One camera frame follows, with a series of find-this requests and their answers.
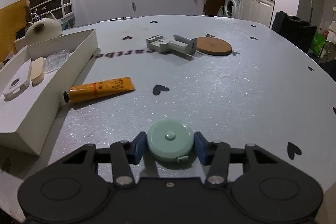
yellow board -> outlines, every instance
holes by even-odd
[[[0,9],[0,62],[13,51],[16,53],[14,34],[26,25],[27,1],[19,0]]]

black heart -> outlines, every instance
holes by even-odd
[[[301,155],[302,151],[300,148],[298,148],[296,145],[294,145],[291,142],[288,142],[287,144],[287,154],[291,160],[294,159],[295,154]]]
[[[169,88],[164,85],[155,85],[155,87],[153,88],[154,95],[159,95],[161,91],[169,91]]]

table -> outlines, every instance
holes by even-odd
[[[183,120],[209,141],[225,141],[231,147],[256,143],[314,177],[324,191],[335,182],[336,83],[269,28],[230,18],[166,15],[99,22],[64,34],[87,29],[96,29],[99,49],[75,85],[129,76],[136,90],[64,105],[39,158],[0,150],[0,207],[15,219],[24,220],[16,193],[26,177],[86,143],[102,148],[132,140],[164,118]],[[147,52],[146,38],[157,34],[188,38],[210,34],[229,42],[233,54],[214,57],[196,52],[185,59]],[[154,96],[156,84],[170,91]],[[291,160],[288,142],[302,155]],[[204,180],[208,171],[195,158],[182,165],[160,165],[148,154],[131,168],[136,180],[139,176]],[[110,165],[99,165],[98,173],[111,181]],[[229,180],[240,174],[241,166],[230,165]]]

black chair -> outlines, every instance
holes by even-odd
[[[277,12],[272,25],[272,30],[292,42],[304,53],[308,53],[316,33],[316,25],[285,12]]]

wooden disc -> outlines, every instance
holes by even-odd
[[[228,55],[232,52],[232,47],[216,37],[198,37],[197,50],[210,55]]]

